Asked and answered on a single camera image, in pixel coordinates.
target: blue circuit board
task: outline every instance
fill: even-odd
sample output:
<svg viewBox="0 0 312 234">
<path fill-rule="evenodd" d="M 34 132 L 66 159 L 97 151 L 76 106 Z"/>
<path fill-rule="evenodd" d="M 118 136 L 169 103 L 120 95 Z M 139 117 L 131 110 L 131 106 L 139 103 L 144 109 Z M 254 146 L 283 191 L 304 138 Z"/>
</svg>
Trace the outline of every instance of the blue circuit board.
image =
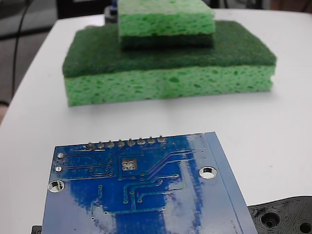
<svg viewBox="0 0 312 234">
<path fill-rule="evenodd" d="M 42 233 L 257 232 L 206 133 L 56 147 Z"/>
</svg>

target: black cable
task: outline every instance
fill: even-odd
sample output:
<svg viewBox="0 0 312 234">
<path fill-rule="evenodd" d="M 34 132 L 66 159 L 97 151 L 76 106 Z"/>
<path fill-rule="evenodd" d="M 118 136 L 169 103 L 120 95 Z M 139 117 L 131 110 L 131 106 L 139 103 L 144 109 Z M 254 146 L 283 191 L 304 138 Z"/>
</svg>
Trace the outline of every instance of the black cable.
<svg viewBox="0 0 312 234">
<path fill-rule="evenodd" d="M 6 101 L 0 101 L 0 106 L 9 106 L 9 103 Z"/>
<path fill-rule="evenodd" d="M 301 12 L 306 12 L 308 7 L 310 6 L 311 2 L 312 2 L 312 0 L 307 0 L 306 4 L 302 8 Z"/>
<path fill-rule="evenodd" d="M 12 98 L 15 93 L 15 76 L 16 76 L 16 59 L 17 59 L 17 53 L 18 53 L 18 46 L 19 46 L 19 39 L 20 39 L 20 32 L 21 32 L 21 27 L 23 25 L 23 21 L 26 15 L 26 12 L 28 10 L 28 7 L 31 5 L 31 1 L 26 2 L 26 6 L 24 8 L 23 14 L 21 16 L 20 22 L 19 22 L 19 28 L 18 32 L 16 35 L 16 40 L 15 40 L 15 47 L 14 47 L 14 55 L 13 55 L 13 71 L 12 71 Z"/>
<path fill-rule="evenodd" d="M 229 8 L 228 0 L 223 0 L 223 1 L 224 1 L 224 7 L 225 7 L 225 8 Z"/>
</svg>

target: light green sponge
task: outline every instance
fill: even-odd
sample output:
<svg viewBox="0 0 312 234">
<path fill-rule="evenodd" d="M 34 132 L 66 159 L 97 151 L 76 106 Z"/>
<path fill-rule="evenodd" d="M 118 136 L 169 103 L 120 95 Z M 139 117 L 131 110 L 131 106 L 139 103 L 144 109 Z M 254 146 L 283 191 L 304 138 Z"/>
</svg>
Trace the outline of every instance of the light green sponge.
<svg viewBox="0 0 312 234">
<path fill-rule="evenodd" d="M 202 0 L 119 0 L 119 36 L 211 34 L 214 11 Z"/>
<path fill-rule="evenodd" d="M 214 48 L 125 52 L 117 38 L 115 24 L 77 32 L 63 65 L 70 106 L 272 86 L 275 55 L 236 22 L 216 21 Z"/>
</svg>

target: scouring pad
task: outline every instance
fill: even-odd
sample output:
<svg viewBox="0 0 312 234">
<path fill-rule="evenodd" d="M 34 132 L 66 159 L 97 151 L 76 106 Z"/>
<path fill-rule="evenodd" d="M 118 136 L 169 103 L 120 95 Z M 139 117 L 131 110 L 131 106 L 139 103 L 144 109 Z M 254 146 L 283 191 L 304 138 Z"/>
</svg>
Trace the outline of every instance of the scouring pad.
<svg viewBox="0 0 312 234">
<path fill-rule="evenodd" d="M 122 48 L 208 46 L 214 16 L 202 0 L 119 0 L 119 40 Z"/>
<path fill-rule="evenodd" d="M 214 48 L 122 51 L 115 24 L 77 32 L 63 65 L 68 104 L 269 91 L 275 55 L 236 22 Z"/>
</svg>

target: black plastic part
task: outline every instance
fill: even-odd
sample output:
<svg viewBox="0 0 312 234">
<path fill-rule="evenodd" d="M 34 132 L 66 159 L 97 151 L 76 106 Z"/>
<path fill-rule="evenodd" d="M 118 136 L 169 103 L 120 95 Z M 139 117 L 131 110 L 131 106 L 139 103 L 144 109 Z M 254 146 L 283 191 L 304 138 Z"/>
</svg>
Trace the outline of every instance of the black plastic part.
<svg viewBox="0 0 312 234">
<path fill-rule="evenodd" d="M 31 234 L 41 234 L 42 226 L 33 226 Z"/>
<path fill-rule="evenodd" d="M 117 11 L 115 14 L 112 14 L 112 6 L 107 6 L 104 9 L 105 23 L 117 23 L 118 15 Z"/>
<path fill-rule="evenodd" d="M 258 234 L 312 234 L 312 196 L 297 196 L 248 207 Z M 33 226 L 31 234 L 41 234 Z"/>
</svg>

